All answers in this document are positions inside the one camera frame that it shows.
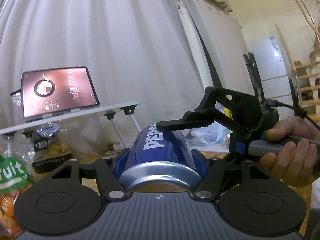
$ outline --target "tablet screen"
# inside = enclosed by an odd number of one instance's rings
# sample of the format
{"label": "tablet screen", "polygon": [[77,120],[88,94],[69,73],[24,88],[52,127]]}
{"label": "tablet screen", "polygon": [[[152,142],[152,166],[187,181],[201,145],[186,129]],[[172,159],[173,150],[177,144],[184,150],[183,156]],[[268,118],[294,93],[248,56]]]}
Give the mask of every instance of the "tablet screen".
{"label": "tablet screen", "polygon": [[24,118],[99,105],[86,67],[24,72],[21,95]]}

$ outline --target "screw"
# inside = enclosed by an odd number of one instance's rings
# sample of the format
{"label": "screw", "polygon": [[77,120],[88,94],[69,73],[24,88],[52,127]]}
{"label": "screw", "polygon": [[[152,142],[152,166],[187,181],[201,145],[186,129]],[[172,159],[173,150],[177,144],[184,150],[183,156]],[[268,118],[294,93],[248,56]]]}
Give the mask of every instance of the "screw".
{"label": "screw", "polygon": [[120,190],[114,190],[109,192],[109,197],[113,199],[122,198],[124,196],[124,193]]}
{"label": "screw", "polygon": [[212,197],[212,194],[210,191],[207,191],[207,190],[200,190],[196,193],[196,195],[199,197],[199,198],[202,198],[202,199],[206,199],[206,198],[211,198]]}

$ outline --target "white wall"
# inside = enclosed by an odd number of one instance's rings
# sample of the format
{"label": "white wall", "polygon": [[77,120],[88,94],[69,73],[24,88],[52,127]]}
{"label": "white wall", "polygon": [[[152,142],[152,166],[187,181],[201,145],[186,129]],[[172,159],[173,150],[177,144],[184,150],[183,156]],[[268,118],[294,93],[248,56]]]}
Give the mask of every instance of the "white wall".
{"label": "white wall", "polygon": [[242,26],[250,49],[250,42],[259,38],[277,37],[278,24],[294,60],[308,63],[313,50],[315,34],[305,21],[295,0],[228,0]]}

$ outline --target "orange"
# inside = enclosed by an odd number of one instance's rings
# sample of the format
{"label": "orange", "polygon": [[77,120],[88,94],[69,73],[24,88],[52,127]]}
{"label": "orange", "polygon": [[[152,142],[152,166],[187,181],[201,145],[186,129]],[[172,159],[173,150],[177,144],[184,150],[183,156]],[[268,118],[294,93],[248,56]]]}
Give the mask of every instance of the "orange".
{"label": "orange", "polygon": [[10,229],[11,227],[13,227],[17,222],[14,220],[14,218],[12,217],[9,217],[8,215],[4,214],[2,219],[1,219],[1,222],[4,226],[4,228],[6,230]]}
{"label": "orange", "polygon": [[4,211],[4,213],[8,216],[13,216],[13,198],[12,197],[5,197],[1,201],[1,208]]}
{"label": "orange", "polygon": [[9,195],[13,198],[16,198],[16,197],[18,197],[19,193],[20,193],[20,191],[18,189],[14,189],[9,192]]}
{"label": "orange", "polygon": [[21,193],[25,192],[28,188],[31,188],[30,184],[28,184],[28,185],[24,186],[23,188],[21,188]]}
{"label": "orange", "polygon": [[15,223],[13,226],[11,226],[10,229],[8,228],[8,231],[10,231],[10,235],[13,237],[15,237],[21,233],[21,229],[17,223]]}

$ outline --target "round pad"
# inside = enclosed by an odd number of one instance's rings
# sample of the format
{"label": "round pad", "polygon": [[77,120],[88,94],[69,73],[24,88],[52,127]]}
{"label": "round pad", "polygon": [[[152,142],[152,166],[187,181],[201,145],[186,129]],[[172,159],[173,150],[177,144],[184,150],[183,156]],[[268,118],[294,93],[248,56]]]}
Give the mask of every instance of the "round pad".
{"label": "round pad", "polygon": [[64,192],[51,192],[38,199],[37,205],[46,213],[57,214],[70,209],[75,203],[72,195]]}
{"label": "round pad", "polygon": [[73,181],[35,184],[14,205],[19,225],[40,235],[64,235],[90,225],[101,210],[100,196]]}
{"label": "round pad", "polygon": [[276,213],[284,205],[282,198],[267,192],[254,193],[247,197],[246,202],[251,210],[262,214]]}
{"label": "round pad", "polygon": [[263,237],[297,229],[306,214],[303,199],[271,179],[254,179],[232,188],[221,196],[219,209],[235,229]]}

